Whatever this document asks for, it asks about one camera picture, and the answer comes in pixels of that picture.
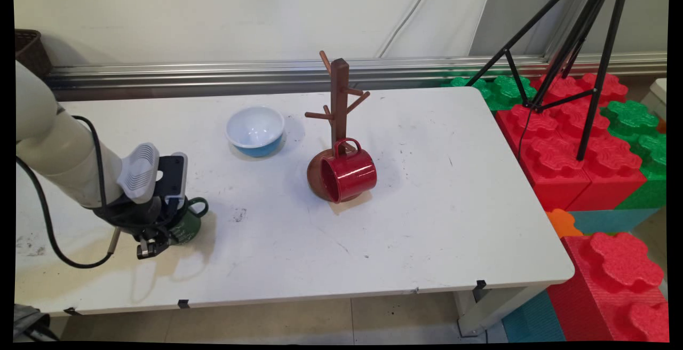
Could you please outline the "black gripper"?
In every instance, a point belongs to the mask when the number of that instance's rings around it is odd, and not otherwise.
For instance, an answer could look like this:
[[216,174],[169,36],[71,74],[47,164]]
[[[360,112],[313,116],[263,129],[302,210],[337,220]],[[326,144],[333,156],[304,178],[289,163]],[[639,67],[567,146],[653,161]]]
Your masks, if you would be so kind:
[[138,260],[154,258],[170,245],[180,245],[175,230],[185,211],[185,201],[167,204],[162,197],[154,196],[146,203],[136,204],[126,195],[93,209],[96,216],[137,239]]

